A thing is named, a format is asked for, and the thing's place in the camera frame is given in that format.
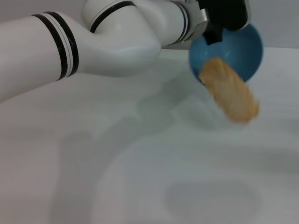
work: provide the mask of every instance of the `falling food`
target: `falling food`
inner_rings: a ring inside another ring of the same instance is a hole
[[[199,78],[234,122],[248,123],[259,113],[259,103],[240,76],[221,58],[206,61]]]

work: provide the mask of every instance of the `piece of bread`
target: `piece of bread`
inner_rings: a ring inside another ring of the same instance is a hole
[[[247,123],[258,115],[259,104],[248,86],[221,58],[205,62],[199,78],[234,122]]]

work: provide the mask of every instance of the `white background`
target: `white background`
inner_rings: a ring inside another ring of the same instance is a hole
[[[252,21],[259,28],[267,47],[299,47],[298,0],[249,0]],[[81,21],[84,0],[2,0],[0,21],[42,13],[61,11]]]

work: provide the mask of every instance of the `bowl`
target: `bowl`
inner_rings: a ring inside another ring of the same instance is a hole
[[[207,45],[203,36],[192,42],[189,63],[194,76],[199,73],[206,60],[220,57],[247,82],[252,78],[263,58],[263,42],[257,29],[249,24],[238,31],[223,31],[223,41]]]

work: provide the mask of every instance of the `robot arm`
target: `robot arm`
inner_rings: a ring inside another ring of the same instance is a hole
[[[0,102],[75,73],[132,74],[150,66],[162,46],[202,34],[221,41],[228,26],[205,1],[86,0],[88,29],[54,12],[0,23]]]

